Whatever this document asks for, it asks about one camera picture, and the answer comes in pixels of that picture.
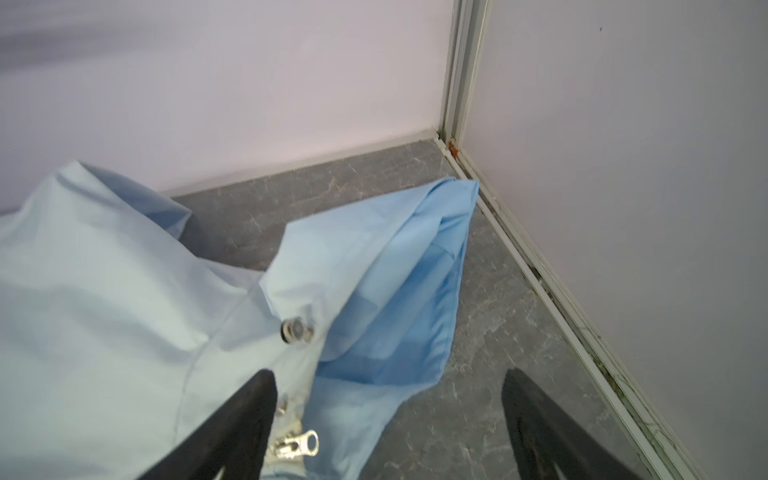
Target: baseboard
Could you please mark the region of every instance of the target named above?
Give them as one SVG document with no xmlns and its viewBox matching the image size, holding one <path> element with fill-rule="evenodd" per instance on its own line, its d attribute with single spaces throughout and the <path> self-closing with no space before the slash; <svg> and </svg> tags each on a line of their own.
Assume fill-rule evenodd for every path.
<svg viewBox="0 0 768 480">
<path fill-rule="evenodd" d="M 480 182 L 478 205 L 562 328 L 566 340 L 573 346 L 606 402 L 634 440 L 649 471 L 663 480 L 707 480 L 627 369 L 603 343 L 593 323 L 536 248 L 515 215 L 498 201 L 498 195 L 476 164 L 461 151 L 458 151 L 458 159 L 455 159 L 442 141 L 435 142 L 460 177 Z"/>
<path fill-rule="evenodd" d="M 164 191 L 163 194 L 169 197 L 179 197 L 180 195 L 194 194 L 203 190 L 209 190 L 211 188 L 224 187 L 225 185 L 238 184 L 254 178 L 269 177 L 270 175 L 283 174 L 293 170 L 298 170 L 304 167 L 312 167 L 314 165 L 326 164 L 328 162 L 341 160 L 343 158 L 355 157 L 356 155 L 370 154 L 375 151 L 384 150 L 386 148 L 400 147 L 401 145 L 411 144 L 415 141 L 431 140 L 437 138 L 436 130 L 423 130 L 415 132 L 413 134 L 402 135 L 399 137 L 390 138 L 388 140 L 376 142 L 374 144 L 367 144 L 362 147 L 348 148 L 345 150 L 335 151 L 329 154 L 318 155 L 316 157 L 310 157 L 304 160 L 288 162 L 285 164 L 273 164 L 263 165 L 260 167 L 250 168 L 248 170 L 242 170 L 233 174 L 221 175 L 201 182 L 185 185 L 183 187 L 173 188 L 171 190 Z"/>
</svg>

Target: white wall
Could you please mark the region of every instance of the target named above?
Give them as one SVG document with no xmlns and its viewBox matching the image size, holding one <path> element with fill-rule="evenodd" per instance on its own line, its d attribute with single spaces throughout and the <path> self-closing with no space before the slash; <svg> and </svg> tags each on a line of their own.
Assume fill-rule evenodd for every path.
<svg viewBox="0 0 768 480">
<path fill-rule="evenodd" d="M 461 146 L 707 474 L 765 478 L 768 4 L 494 2 Z"/>
<path fill-rule="evenodd" d="M 453 0 L 63 3 L 15 13 L 63 46 L 0 22 L 0 211 L 72 160 L 171 189 L 439 122 Z"/>
</svg>

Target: zipper pull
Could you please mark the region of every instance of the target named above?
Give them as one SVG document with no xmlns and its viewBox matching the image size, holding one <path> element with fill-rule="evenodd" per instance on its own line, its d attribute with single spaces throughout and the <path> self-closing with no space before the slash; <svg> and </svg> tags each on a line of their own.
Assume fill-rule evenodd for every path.
<svg viewBox="0 0 768 480">
<path fill-rule="evenodd" d="M 315 439 L 315 446 L 312 449 L 310 449 L 310 438 Z M 278 440 L 272 446 L 272 450 L 275 456 L 282 460 L 292 460 L 295 457 L 304 455 L 313 457 L 320 450 L 320 440 L 317 437 L 317 432 L 309 430 L 302 435 L 287 436 L 282 440 Z"/>
</svg>

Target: blue fabric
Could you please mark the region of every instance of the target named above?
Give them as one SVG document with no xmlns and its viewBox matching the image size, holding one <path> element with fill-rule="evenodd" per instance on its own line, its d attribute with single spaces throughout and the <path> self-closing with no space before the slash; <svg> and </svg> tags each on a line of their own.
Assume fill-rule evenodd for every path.
<svg viewBox="0 0 768 480">
<path fill-rule="evenodd" d="M 264 478 L 357 478 L 450 351 L 478 186 L 447 179 L 291 222 L 265 273 L 197 259 L 189 211 L 72 164 L 0 219 L 0 477 L 136 478 L 257 370 L 317 457 Z M 316 327 L 287 345 L 280 322 Z"/>
</svg>

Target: gray marble floor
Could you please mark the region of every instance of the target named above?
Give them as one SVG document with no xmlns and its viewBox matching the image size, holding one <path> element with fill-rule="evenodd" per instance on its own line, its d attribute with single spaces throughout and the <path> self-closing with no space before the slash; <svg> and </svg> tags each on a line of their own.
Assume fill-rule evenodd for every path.
<svg viewBox="0 0 768 480">
<path fill-rule="evenodd" d="M 182 242 L 199 257 L 264 270 L 286 222 L 454 172 L 432 141 L 206 190 L 177 200 L 194 216 Z M 401 406 L 361 478 L 519 478 L 501 404 L 523 369 L 624 464 L 632 442 L 491 224 L 475 210 L 455 340 L 441 382 Z"/>
</svg>

